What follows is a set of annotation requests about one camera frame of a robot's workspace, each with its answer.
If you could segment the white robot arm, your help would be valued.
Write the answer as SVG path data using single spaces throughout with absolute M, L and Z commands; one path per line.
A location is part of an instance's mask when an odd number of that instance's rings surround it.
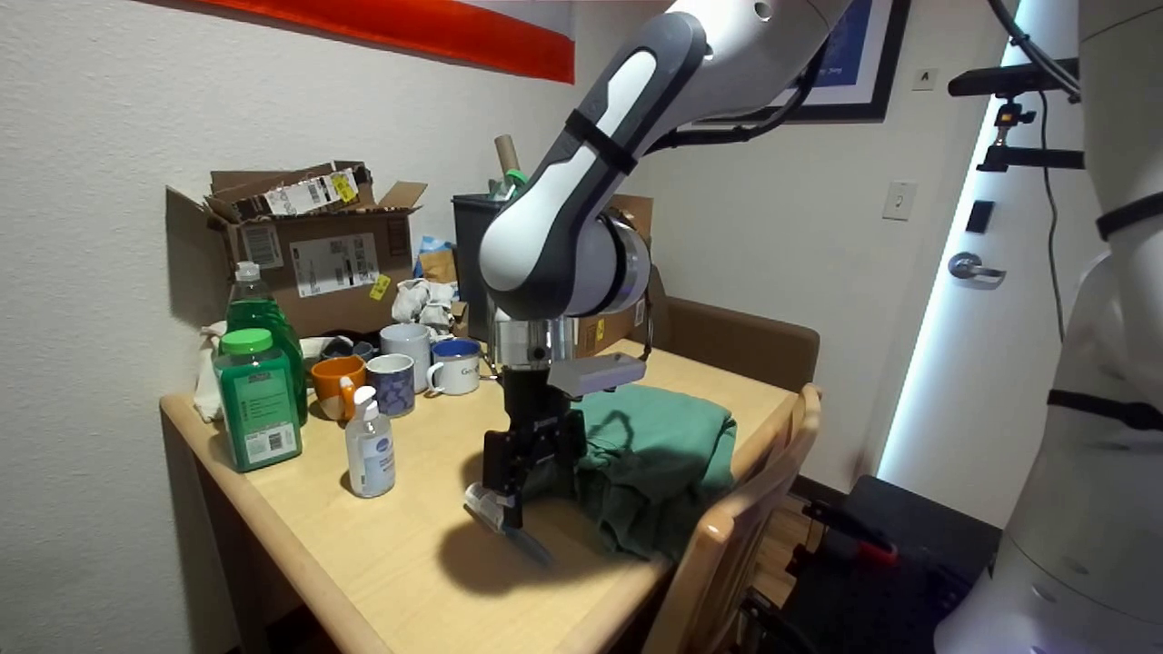
M 940 408 L 1032 413 L 994 564 L 938 624 L 940 654 L 1163 650 L 1163 0 L 990 0 L 1004 30 L 1026 8 L 1075 30 L 1075 56 L 1026 60 L 1081 100 L 1083 175 L 1103 255 L 1061 312 L 1018 342 L 1001 305 L 964 344 L 922 325 L 880 467 L 918 489 L 974 489 L 990 449 L 956 467 L 944 434 L 918 449 L 922 392 Z M 703 161 L 679 196 L 731 225 L 760 163 L 736 149 L 806 82 L 853 0 L 658 0 L 562 119 L 532 180 L 482 235 L 502 312 L 566 321 L 641 297 L 646 270 L 601 210 L 664 149 Z

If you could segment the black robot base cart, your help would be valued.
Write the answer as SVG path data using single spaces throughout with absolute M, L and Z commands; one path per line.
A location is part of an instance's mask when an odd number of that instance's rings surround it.
M 822 542 L 794 543 L 785 599 L 746 599 L 742 654 L 935 654 L 935 629 L 1001 548 L 997 525 L 875 476 L 848 495 L 801 476 L 794 501 Z

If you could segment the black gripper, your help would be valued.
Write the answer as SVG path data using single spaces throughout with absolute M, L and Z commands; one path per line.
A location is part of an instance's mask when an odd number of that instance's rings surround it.
M 547 369 L 502 369 L 508 425 L 482 434 L 482 485 L 502 495 L 502 529 L 525 529 L 528 479 L 584 454 L 584 417 Z

